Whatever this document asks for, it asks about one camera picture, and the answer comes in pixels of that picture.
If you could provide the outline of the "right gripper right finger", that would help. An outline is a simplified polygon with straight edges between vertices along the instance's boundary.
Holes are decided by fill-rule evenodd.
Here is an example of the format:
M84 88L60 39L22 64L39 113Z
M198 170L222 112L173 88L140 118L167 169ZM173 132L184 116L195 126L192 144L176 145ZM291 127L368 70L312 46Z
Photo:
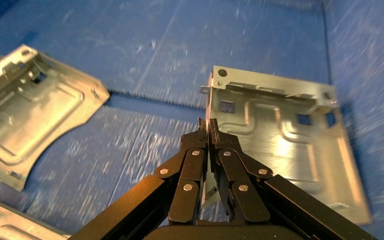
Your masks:
M373 236L242 150L209 121L209 154L231 240L371 240Z

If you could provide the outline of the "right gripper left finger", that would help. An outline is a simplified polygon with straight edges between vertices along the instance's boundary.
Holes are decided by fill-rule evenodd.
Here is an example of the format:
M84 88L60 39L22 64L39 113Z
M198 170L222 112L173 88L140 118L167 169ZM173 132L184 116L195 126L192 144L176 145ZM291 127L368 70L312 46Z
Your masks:
M180 137L179 151L103 210L72 240L148 240L168 219L174 225L193 225L200 213L207 171L206 121Z

